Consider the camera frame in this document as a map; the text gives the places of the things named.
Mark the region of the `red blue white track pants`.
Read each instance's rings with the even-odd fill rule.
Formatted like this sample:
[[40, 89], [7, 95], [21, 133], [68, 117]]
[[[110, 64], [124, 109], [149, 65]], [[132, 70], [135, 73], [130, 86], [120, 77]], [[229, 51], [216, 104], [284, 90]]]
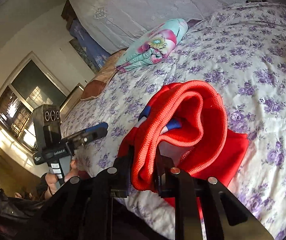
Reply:
[[204, 81], [164, 85], [146, 104], [137, 124], [123, 138], [118, 157], [134, 149], [131, 183], [154, 190], [153, 171], [160, 143], [173, 146], [174, 165], [192, 177], [217, 178], [228, 186], [249, 146], [247, 134], [228, 129], [221, 96]]

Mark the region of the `brown orange pillow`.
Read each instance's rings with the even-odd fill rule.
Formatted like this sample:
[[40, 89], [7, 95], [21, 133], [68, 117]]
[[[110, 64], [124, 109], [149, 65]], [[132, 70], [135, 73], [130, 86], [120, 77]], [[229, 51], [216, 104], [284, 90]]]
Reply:
[[116, 63], [125, 51], [126, 49], [119, 50], [106, 60], [101, 70], [84, 88], [83, 94], [80, 97], [81, 101], [93, 100], [100, 96], [106, 86], [110, 83], [111, 79], [117, 73]]

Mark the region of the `white framed window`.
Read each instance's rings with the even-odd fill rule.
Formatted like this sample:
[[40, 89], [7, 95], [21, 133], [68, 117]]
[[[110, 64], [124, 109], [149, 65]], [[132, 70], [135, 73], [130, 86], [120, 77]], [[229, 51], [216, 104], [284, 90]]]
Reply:
[[33, 110], [43, 104], [61, 105], [69, 90], [30, 52], [0, 88], [0, 129], [20, 146], [33, 152]]

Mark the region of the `folded floral teal quilt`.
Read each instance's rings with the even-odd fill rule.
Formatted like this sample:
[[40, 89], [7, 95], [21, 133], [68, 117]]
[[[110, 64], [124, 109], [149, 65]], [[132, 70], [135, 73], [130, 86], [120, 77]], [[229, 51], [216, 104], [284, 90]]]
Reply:
[[118, 59], [116, 68], [130, 71], [159, 63], [178, 45], [188, 28], [187, 22], [181, 18], [160, 24], [132, 43]]

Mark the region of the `white lace covered headboard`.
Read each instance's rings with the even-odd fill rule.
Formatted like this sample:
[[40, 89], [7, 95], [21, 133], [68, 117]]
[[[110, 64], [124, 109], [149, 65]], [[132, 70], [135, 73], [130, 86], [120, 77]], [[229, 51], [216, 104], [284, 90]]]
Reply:
[[217, 9], [246, 0], [69, 0], [79, 21], [107, 52], [129, 47], [172, 18], [203, 20]]

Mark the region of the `purple floral bed sheet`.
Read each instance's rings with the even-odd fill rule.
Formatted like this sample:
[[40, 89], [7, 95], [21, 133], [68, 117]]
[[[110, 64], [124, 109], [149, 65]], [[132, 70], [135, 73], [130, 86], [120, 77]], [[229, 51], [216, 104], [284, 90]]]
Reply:
[[221, 95], [228, 127], [249, 148], [229, 190], [275, 239], [286, 237], [286, 5], [229, 6], [187, 31], [163, 62], [117, 73], [95, 100], [78, 103], [63, 136], [106, 122], [108, 134], [78, 153], [95, 176], [162, 86], [202, 80]]

